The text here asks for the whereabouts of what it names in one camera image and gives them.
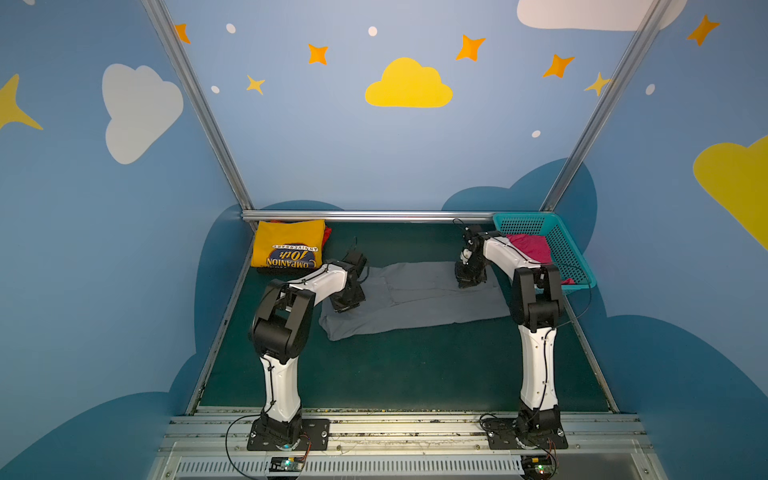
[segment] yellow cloud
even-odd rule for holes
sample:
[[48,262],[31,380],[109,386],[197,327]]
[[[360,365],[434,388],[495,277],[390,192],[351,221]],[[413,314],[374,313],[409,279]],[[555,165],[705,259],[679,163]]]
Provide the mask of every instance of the yellow cloud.
[[366,90],[366,101],[376,107],[443,107],[453,91],[432,67],[422,67],[412,58],[398,58],[387,66],[382,80]]
[[768,248],[768,136],[751,147],[717,144],[707,148],[694,161],[694,175],[717,203]]

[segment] folded yellow shirt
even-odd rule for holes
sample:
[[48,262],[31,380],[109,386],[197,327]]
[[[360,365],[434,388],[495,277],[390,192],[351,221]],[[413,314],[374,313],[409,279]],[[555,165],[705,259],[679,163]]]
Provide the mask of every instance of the folded yellow shirt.
[[323,263],[325,220],[259,222],[251,266],[317,268]]

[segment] aluminum rail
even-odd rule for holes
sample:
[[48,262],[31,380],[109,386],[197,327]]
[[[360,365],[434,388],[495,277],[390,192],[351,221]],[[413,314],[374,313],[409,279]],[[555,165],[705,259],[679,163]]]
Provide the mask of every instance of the aluminum rail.
[[493,216],[501,212],[444,212],[414,210],[244,210],[243,220],[328,220],[333,222],[393,222],[393,223],[451,223],[459,219],[465,223],[493,223]]

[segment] green floor mat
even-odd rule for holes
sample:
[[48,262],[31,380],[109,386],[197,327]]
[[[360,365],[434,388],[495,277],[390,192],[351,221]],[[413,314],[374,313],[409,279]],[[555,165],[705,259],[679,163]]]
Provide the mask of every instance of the green floor mat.
[[[454,261],[462,248],[461,231],[451,224],[329,226],[333,234],[325,258],[342,258],[357,237],[358,248],[371,266]],[[508,278],[500,270],[497,276],[508,297]],[[264,374],[246,334],[271,279],[253,268],[248,272],[200,401],[202,406],[263,406]],[[305,408],[518,409],[522,350],[517,325],[510,317],[331,342],[317,323],[319,313],[318,306],[310,339],[299,357],[299,394]],[[608,410],[571,325],[558,329],[554,371],[561,410]]]

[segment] gray pants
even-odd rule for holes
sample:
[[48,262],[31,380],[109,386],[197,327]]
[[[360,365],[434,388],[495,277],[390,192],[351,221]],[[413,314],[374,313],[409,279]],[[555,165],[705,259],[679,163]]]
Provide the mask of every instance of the gray pants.
[[453,262],[395,263],[371,268],[362,284],[366,301],[336,313],[330,300],[325,299],[320,326],[329,339],[341,340],[352,335],[509,315],[491,267],[486,267],[487,282],[464,289],[458,288],[453,269]]

